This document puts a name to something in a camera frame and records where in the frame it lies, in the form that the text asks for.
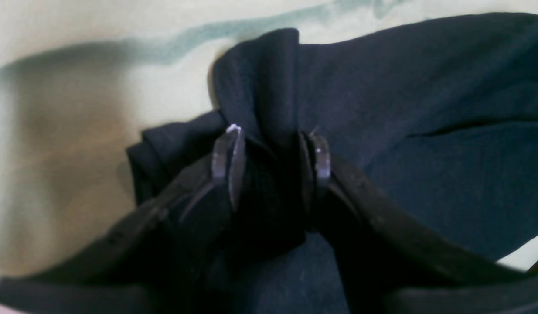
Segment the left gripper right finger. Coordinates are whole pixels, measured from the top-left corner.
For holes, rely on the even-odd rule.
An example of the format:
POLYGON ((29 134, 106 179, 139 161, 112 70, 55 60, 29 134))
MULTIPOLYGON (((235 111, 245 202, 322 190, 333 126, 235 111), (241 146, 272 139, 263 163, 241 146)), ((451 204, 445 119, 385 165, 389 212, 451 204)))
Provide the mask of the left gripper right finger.
POLYGON ((499 266, 399 209, 326 139, 298 135, 309 229, 332 246, 353 314, 538 314, 538 273, 499 266))

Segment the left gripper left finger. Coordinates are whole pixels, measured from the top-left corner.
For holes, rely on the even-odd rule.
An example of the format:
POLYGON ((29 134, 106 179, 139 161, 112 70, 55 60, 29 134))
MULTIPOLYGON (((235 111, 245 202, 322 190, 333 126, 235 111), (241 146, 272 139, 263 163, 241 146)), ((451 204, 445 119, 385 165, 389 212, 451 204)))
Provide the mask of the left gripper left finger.
POLYGON ((233 124, 211 153, 79 254, 33 276, 1 278, 0 306, 25 314, 193 313, 244 172, 245 134, 233 124))

